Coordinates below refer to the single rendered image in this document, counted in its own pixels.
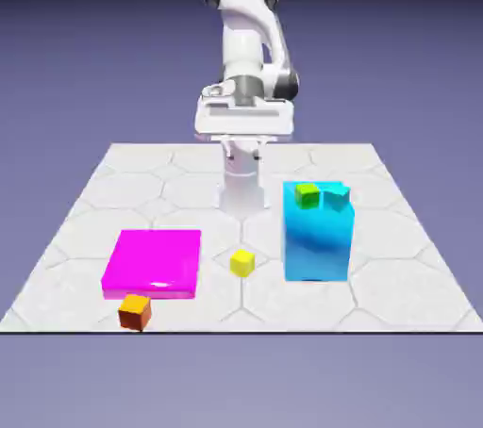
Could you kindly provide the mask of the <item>small yellow cube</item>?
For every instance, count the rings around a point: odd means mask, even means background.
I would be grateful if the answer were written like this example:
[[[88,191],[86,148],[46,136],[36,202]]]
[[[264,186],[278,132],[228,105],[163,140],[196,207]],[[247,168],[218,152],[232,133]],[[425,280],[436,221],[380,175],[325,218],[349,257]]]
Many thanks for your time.
[[[247,277],[255,269],[255,254],[244,249],[237,250],[229,260],[229,269],[238,277]]]

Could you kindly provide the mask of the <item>large blue box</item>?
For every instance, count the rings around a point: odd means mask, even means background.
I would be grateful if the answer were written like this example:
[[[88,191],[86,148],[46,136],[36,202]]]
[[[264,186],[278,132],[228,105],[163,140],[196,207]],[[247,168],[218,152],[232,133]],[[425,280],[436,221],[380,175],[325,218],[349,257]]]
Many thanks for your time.
[[[302,209],[295,203],[294,187],[299,183],[314,183],[320,189],[317,208]],[[344,282],[348,279],[355,209],[351,191],[350,204],[344,210],[324,208],[324,190],[332,185],[345,184],[341,181],[283,183],[282,259],[287,281]]]

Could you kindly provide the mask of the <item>small cyan cube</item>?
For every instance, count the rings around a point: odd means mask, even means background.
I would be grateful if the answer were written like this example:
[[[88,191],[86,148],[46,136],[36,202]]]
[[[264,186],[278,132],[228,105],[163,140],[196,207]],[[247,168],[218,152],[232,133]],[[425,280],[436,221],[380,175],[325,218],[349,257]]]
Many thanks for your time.
[[[350,204],[350,189],[345,185],[332,185],[324,190],[324,208],[342,211]]]

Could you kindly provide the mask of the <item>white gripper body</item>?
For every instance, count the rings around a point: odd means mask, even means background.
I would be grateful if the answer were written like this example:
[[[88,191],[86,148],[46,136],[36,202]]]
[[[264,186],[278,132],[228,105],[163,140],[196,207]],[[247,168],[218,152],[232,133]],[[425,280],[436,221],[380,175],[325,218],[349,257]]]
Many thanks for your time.
[[[200,96],[194,129],[203,140],[288,138],[294,130],[294,105],[286,100],[255,97],[253,106],[242,107],[234,103],[232,96]]]

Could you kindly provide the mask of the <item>small green cube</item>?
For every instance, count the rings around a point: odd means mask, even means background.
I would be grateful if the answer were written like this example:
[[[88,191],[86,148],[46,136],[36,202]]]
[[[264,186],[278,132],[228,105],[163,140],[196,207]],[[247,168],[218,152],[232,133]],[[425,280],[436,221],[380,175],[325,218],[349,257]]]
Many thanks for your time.
[[[314,183],[299,183],[294,187],[295,203],[302,209],[317,208],[321,191]]]

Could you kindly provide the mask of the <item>small orange cube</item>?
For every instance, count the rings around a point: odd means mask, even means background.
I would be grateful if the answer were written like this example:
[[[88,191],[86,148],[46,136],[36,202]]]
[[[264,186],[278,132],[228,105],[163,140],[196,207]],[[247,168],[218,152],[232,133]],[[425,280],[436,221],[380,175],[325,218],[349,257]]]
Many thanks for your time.
[[[120,325],[138,332],[144,330],[151,316],[151,299],[141,295],[127,294],[118,309]]]

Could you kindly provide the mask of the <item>large magenta box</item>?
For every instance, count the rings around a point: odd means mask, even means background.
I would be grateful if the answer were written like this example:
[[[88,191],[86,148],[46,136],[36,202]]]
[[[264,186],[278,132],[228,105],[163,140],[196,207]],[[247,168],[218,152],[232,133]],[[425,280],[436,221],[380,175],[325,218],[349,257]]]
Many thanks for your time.
[[[151,299],[195,297],[201,251],[198,229],[138,229],[120,233],[101,278],[103,295]]]

